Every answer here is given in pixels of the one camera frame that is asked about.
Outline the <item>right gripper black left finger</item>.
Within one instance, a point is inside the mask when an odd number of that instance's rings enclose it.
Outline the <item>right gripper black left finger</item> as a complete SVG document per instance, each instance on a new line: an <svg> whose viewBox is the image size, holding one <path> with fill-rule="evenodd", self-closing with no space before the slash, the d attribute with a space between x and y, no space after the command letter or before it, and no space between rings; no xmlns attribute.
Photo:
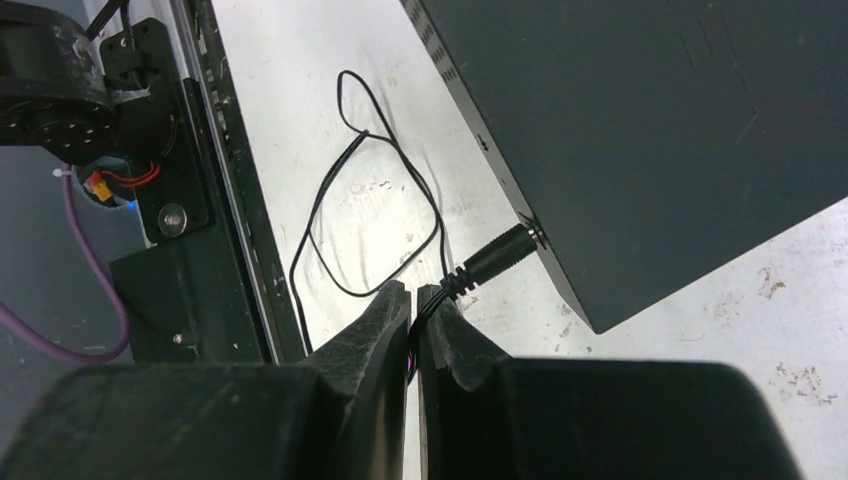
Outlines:
<svg viewBox="0 0 848 480"><path fill-rule="evenodd" d="M89 367L61 379L5 479L399 479L411 295L386 284L295 364Z"/></svg>

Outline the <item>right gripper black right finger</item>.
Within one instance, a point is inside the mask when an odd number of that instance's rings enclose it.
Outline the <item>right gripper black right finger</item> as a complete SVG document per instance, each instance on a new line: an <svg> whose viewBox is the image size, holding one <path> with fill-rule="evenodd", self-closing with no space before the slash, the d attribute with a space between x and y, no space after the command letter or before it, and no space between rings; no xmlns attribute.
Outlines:
<svg viewBox="0 0 848 480"><path fill-rule="evenodd" d="M451 301L415 325L426 479L798 479L719 363L513 357Z"/></svg>

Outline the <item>black network switch box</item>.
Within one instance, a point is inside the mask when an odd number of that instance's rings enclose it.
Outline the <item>black network switch box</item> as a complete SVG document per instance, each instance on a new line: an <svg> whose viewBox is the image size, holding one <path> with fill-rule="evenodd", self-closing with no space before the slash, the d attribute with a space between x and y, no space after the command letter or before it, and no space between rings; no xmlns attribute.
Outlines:
<svg viewBox="0 0 848 480"><path fill-rule="evenodd" d="M604 333L847 194L843 1L406 1Z"/></svg>

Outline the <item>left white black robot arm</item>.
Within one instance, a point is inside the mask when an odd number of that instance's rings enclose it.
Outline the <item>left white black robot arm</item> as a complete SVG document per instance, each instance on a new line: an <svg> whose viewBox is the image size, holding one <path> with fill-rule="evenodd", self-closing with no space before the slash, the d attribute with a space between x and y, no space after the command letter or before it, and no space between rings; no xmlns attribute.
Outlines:
<svg viewBox="0 0 848 480"><path fill-rule="evenodd" d="M70 17L1 4L1 144L42 147L74 166L102 157L160 161L177 143L178 116L149 83L116 85L91 38Z"/></svg>

